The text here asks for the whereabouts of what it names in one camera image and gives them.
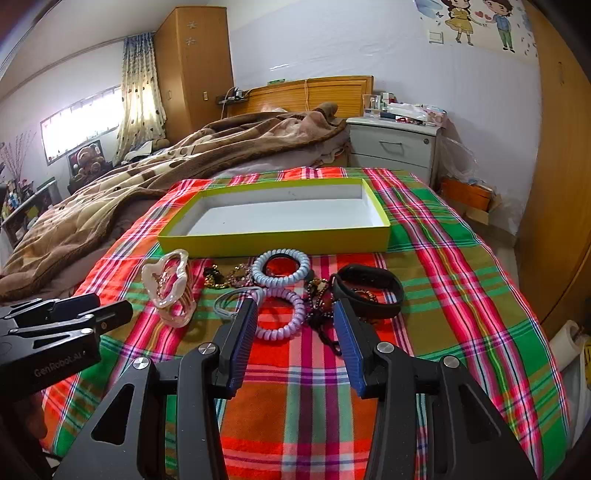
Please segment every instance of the blue gripper pad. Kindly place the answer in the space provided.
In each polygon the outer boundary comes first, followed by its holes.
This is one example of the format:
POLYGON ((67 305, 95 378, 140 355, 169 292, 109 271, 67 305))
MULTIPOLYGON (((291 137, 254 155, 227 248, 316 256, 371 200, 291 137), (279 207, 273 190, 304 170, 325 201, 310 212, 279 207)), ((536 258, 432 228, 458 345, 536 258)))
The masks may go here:
POLYGON ((333 320, 339 338, 340 350, 343 353, 343 360, 347 368, 349 383, 355 389, 357 395, 364 398, 367 383, 363 376, 363 358, 345 309, 340 301, 333 303, 333 320))
POLYGON ((230 361, 230 382, 228 388, 235 395, 242 386, 248 358, 251 354, 252 343, 255 339, 256 324, 258 323, 258 307, 254 300, 245 300, 238 310, 238 317, 235 321, 243 317, 242 328, 234 346, 230 361))

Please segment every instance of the curtain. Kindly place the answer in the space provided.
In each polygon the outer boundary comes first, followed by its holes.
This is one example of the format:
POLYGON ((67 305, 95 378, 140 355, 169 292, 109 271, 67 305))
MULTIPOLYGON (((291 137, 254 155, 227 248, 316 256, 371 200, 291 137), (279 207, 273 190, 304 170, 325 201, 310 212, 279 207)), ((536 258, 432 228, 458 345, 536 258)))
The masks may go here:
POLYGON ((166 113, 158 89, 153 36, 142 33, 125 39, 121 80, 124 114, 117 133, 114 165, 134 147, 165 138, 166 113))

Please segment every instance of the light switch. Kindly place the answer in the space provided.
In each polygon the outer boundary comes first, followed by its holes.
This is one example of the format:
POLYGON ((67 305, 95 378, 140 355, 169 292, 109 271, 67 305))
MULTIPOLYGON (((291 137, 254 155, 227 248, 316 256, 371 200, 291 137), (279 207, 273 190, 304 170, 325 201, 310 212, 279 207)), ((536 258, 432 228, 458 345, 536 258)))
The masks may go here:
POLYGON ((443 32, 429 31, 429 43, 443 43, 443 32))

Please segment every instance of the orange box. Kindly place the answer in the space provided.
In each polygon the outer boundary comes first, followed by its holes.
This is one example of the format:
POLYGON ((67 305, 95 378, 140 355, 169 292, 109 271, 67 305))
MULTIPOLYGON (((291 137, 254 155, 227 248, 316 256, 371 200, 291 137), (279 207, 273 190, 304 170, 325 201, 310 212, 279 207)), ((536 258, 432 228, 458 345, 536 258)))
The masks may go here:
POLYGON ((441 180, 441 195, 486 212, 493 193, 478 185, 468 185, 455 179, 443 179, 441 180))

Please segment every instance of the wooden wardrobe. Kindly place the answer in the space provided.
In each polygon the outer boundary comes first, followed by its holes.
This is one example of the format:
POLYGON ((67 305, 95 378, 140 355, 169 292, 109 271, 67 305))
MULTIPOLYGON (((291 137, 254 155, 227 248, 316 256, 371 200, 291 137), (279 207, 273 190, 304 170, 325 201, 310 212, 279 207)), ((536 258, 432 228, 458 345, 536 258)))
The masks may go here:
POLYGON ((225 7, 177 7, 154 36, 166 137, 175 144, 219 120, 234 86, 225 7))
POLYGON ((551 338, 591 297, 591 83, 548 19, 526 4, 540 59, 542 126, 515 253, 519 286, 551 338))

